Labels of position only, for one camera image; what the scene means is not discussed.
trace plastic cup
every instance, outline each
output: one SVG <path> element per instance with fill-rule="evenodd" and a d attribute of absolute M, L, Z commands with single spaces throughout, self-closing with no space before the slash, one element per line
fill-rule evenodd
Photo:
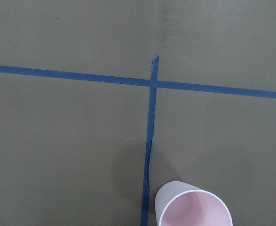
<path fill-rule="evenodd" d="M 160 188 L 155 208 L 158 226 L 233 226 L 220 198 L 180 181 Z"/>

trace cup rim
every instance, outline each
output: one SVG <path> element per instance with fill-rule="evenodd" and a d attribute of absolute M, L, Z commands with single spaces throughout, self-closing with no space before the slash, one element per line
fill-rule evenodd
<path fill-rule="evenodd" d="M 167 208 L 169 207 L 169 205 L 178 197 L 184 195 L 184 194 L 187 194 L 187 193 L 191 193 L 191 192 L 202 192 L 202 193 L 206 193 L 206 194 L 209 194 L 209 195 L 212 195 L 214 198 L 216 198 L 222 205 L 223 207 L 226 209 L 227 211 L 227 214 L 230 218 L 230 221 L 231 221 L 231 225 L 230 226 L 233 226 L 233 221 L 232 221 L 232 217 L 231 217 L 231 214 L 230 214 L 230 211 L 229 209 L 227 208 L 226 204 L 216 195 L 214 195 L 213 193 L 211 192 L 208 192 L 208 191 L 205 191 L 205 190 L 198 190 L 198 189 L 193 189 L 193 190 L 189 190 L 189 191 L 185 191 L 185 192 L 182 192 L 182 193 L 179 193 L 178 195 L 176 195 L 175 197 L 173 197 L 168 203 L 167 205 L 164 207 L 163 211 L 162 211 L 162 214 L 160 216 L 160 220 L 159 220 L 159 224 L 158 226 L 161 226 L 162 224 L 162 220 L 163 220 L 163 217 L 164 217 L 164 214 L 167 210 Z"/>

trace white cup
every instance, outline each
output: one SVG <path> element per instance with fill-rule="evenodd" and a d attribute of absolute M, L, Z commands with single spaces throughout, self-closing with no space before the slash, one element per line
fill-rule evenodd
<path fill-rule="evenodd" d="M 233 226 L 220 198 L 180 181 L 160 188 L 155 208 L 158 226 Z"/>

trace gray surface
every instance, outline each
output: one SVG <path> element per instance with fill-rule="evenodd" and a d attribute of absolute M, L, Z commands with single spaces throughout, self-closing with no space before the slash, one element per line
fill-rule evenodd
<path fill-rule="evenodd" d="M 0 225 L 139 225 L 148 94 L 0 74 Z"/>
<path fill-rule="evenodd" d="M 159 89 L 149 226 L 173 180 L 219 196 L 236 226 L 276 225 L 276 100 Z"/>
<path fill-rule="evenodd" d="M 0 65 L 150 78 L 152 1 L 0 0 Z"/>
<path fill-rule="evenodd" d="M 276 0 L 162 2 L 160 80 L 276 91 Z"/>

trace blue tape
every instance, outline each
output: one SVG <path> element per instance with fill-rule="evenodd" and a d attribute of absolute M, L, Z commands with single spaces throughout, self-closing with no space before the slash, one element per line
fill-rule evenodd
<path fill-rule="evenodd" d="M 147 226 L 147 223 L 148 223 L 149 194 L 150 194 L 149 173 L 150 173 L 150 158 L 151 158 L 152 140 L 154 136 L 154 124 L 155 124 L 155 114 L 156 114 L 158 66 L 159 66 L 159 56 L 157 56 L 152 63 L 152 72 L 151 72 L 151 80 L 150 80 L 150 95 L 149 95 L 148 121 L 147 121 L 147 140 L 146 140 L 146 152 L 145 152 L 145 164 L 144 164 L 144 180 L 143 180 L 140 226 Z"/>
<path fill-rule="evenodd" d="M 272 91 L 198 85 L 198 84 L 180 83 L 180 82 L 172 82 L 172 81 L 158 81 L 158 88 L 182 89 L 182 90 L 191 90 L 191 91 L 202 91 L 202 92 L 210 92 L 210 93 L 223 93 L 223 94 L 242 95 L 242 96 L 251 96 L 251 97 L 265 97 L 265 98 L 276 99 L 276 92 L 272 92 Z"/>
<path fill-rule="evenodd" d="M 146 87 L 150 86 L 150 80 L 146 80 L 146 79 L 134 79 L 134 78 L 115 77 L 115 76 L 98 75 L 98 74 L 73 73 L 73 72 L 58 72 L 58 71 L 31 69 L 31 68 L 23 68 L 23 67 L 0 66 L 0 73 L 22 74 L 22 75 L 31 75 L 31 76 L 39 76 L 39 77 L 72 79 L 72 80 L 83 80 L 83 81 L 97 81 L 97 82 L 125 84 L 125 85 L 134 85 L 134 86 L 146 86 Z"/>

